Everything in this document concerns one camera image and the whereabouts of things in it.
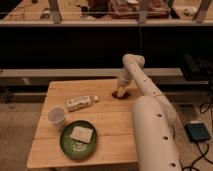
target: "small bottle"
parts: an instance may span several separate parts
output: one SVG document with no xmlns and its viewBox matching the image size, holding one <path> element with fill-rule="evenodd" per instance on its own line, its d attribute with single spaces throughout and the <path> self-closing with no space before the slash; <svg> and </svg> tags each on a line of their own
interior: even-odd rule
<svg viewBox="0 0 213 171">
<path fill-rule="evenodd" d="M 79 110 L 91 106 L 94 102 L 98 102 L 98 96 L 80 96 L 66 101 L 69 112 Z"/>
</svg>

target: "plate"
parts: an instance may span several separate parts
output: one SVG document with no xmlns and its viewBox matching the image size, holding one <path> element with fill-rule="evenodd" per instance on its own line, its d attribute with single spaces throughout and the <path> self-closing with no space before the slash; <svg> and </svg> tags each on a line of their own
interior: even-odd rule
<svg viewBox="0 0 213 171">
<path fill-rule="evenodd" d="M 93 134 L 89 144 L 76 141 L 70 138 L 70 134 L 72 133 L 75 126 L 93 129 Z M 60 137 L 60 146 L 62 151 L 67 156 L 73 159 L 82 159 L 89 156 L 95 150 L 96 141 L 97 141 L 97 131 L 95 127 L 87 121 L 79 120 L 72 122 L 71 124 L 66 126 L 66 128 L 63 130 Z"/>
</svg>

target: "wooden table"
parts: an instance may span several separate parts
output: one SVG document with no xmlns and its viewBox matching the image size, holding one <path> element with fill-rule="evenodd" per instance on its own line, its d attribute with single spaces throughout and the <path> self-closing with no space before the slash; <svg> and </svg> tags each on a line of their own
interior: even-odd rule
<svg viewBox="0 0 213 171">
<path fill-rule="evenodd" d="M 111 93 L 116 85 L 117 79 L 52 82 L 33 139 L 27 167 L 31 169 L 137 162 L 131 109 L 140 93 L 133 84 L 129 87 L 128 99 L 115 99 Z M 48 123 L 47 112 L 54 106 L 66 108 L 67 99 L 82 95 L 97 95 L 100 100 L 89 108 L 67 113 L 68 121 L 89 121 L 97 129 L 98 141 L 95 152 L 89 158 L 75 161 L 66 157 L 60 149 L 60 133 Z"/>
</svg>

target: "paper cup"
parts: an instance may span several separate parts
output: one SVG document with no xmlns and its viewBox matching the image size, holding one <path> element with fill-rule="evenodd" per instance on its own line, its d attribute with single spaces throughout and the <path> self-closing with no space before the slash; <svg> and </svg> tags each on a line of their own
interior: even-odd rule
<svg viewBox="0 0 213 171">
<path fill-rule="evenodd" d="M 62 107 L 52 108 L 48 112 L 47 119 L 59 131 L 66 127 L 66 113 Z"/>
</svg>

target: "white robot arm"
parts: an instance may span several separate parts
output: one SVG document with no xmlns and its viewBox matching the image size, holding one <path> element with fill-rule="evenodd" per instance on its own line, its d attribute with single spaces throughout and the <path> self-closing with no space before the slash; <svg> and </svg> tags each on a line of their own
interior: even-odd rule
<svg viewBox="0 0 213 171">
<path fill-rule="evenodd" d="M 176 111 L 166 96 L 142 71 L 142 56 L 127 54 L 118 79 L 117 96 L 122 97 L 134 79 L 142 96 L 133 106 L 133 129 L 140 171 L 181 171 L 179 153 L 169 124 Z"/>
</svg>

